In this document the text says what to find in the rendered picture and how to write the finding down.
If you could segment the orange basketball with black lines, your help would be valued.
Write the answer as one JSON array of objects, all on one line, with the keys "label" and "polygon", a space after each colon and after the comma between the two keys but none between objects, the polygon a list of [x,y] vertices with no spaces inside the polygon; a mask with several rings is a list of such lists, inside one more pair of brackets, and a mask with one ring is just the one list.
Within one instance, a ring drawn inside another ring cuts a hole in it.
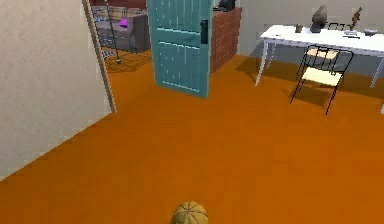
[{"label": "orange basketball with black lines", "polygon": [[171,224],[209,224],[209,218],[202,205],[195,201],[188,201],[177,206]]}]

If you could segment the teal room door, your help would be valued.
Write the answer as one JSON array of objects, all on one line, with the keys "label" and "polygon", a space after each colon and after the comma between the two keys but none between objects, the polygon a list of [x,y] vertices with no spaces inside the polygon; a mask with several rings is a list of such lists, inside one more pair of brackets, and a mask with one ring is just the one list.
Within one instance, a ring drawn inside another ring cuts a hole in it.
[{"label": "teal room door", "polygon": [[[155,83],[207,98],[212,37],[212,0],[147,0]],[[200,22],[209,23],[201,43]]]}]

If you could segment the red brick cabinet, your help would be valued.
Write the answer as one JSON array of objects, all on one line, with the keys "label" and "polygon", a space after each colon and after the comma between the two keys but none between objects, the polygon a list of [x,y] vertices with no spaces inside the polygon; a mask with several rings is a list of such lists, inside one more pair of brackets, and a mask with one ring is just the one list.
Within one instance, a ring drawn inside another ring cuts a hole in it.
[{"label": "red brick cabinet", "polygon": [[214,11],[210,72],[214,73],[227,63],[237,52],[242,8],[229,12]]}]

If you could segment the grey sofa with plaid blanket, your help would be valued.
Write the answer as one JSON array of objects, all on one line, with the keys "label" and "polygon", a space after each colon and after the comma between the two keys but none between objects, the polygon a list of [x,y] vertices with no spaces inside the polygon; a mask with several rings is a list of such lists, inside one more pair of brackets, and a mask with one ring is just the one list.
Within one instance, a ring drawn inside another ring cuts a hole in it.
[{"label": "grey sofa with plaid blanket", "polygon": [[[106,6],[91,7],[100,44],[114,48]],[[118,50],[142,52],[150,49],[150,35],[147,11],[140,8],[109,6]],[[128,27],[119,22],[128,20]]]}]

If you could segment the dark object on cabinet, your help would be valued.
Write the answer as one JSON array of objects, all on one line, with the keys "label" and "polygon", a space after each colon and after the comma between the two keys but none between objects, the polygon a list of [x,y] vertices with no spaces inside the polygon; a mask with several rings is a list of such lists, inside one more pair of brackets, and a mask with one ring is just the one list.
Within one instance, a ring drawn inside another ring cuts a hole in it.
[{"label": "dark object on cabinet", "polygon": [[236,0],[220,0],[218,6],[225,8],[227,11],[232,11],[235,9]]}]

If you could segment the black floor lamp pole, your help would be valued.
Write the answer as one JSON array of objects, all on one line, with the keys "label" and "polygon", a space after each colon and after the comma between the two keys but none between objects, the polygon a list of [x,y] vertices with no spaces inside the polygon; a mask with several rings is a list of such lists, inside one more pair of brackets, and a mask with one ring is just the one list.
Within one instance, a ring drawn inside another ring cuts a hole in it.
[{"label": "black floor lamp pole", "polygon": [[120,56],[119,56],[119,53],[118,53],[118,50],[117,50],[117,44],[116,44],[114,28],[113,28],[112,19],[111,19],[111,13],[110,13],[110,10],[109,10],[109,3],[108,3],[108,0],[104,0],[104,2],[105,2],[105,6],[106,6],[106,11],[107,11],[107,15],[108,15],[108,21],[109,21],[109,24],[110,24],[112,40],[113,40],[115,54],[116,54],[116,63],[117,64],[121,64]]}]

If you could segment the white table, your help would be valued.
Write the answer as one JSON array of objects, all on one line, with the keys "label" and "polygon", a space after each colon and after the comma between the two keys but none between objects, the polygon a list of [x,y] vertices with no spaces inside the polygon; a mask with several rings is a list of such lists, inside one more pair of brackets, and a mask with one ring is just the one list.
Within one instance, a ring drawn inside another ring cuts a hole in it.
[{"label": "white table", "polygon": [[381,62],[375,72],[370,87],[373,88],[380,74],[384,70],[384,34],[366,36],[357,33],[356,38],[349,38],[343,31],[323,29],[320,33],[311,33],[308,28],[303,28],[300,33],[295,32],[294,26],[272,25],[261,34],[263,39],[263,54],[255,85],[258,85],[262,76],[269,45],[307,47],[312,44],[324,45],[343,50],[350,50],[358,55],[379,57]]}]

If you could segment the grey rock sculpture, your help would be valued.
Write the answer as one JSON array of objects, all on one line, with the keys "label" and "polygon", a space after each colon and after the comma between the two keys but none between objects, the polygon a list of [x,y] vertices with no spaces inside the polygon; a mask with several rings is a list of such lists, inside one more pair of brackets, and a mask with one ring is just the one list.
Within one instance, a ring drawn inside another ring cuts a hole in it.
[{"label": "grey rock sculpture", "polygon": [[327,23],[327,7],[322,5],[312,16],[312,25],[310,31],[312,33],[320,33]]}]

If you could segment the brown figurine statue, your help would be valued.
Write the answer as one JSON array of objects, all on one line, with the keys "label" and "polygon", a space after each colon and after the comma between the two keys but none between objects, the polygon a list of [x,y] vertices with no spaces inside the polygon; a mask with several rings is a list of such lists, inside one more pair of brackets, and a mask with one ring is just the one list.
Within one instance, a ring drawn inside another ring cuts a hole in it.
[{"label": "brown figurine statue", "polygon": [[354,13],[352,17],[352,24],[350,25],[350,30],[353,30],[356,26],[356,24],[360,21],[360,13],[362,11],[362,7],[359,7],[359,9]]}]

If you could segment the black frame chair cream seat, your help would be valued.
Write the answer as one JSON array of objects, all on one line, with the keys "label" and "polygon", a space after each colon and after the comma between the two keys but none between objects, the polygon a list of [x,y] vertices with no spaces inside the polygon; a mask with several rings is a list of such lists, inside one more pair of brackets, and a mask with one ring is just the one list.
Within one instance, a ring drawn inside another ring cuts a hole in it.
[{"label": "black frame chair cream seat", "polygon": [[309,45],[297,70],[299,79],[290,102],[293,102],[297,92],[302,89],[306,81],[329,86],[333,88],[333,92],[325,112],[328,114],[339,85],[353,58],[354,53],[351,50],[325,45]]}]

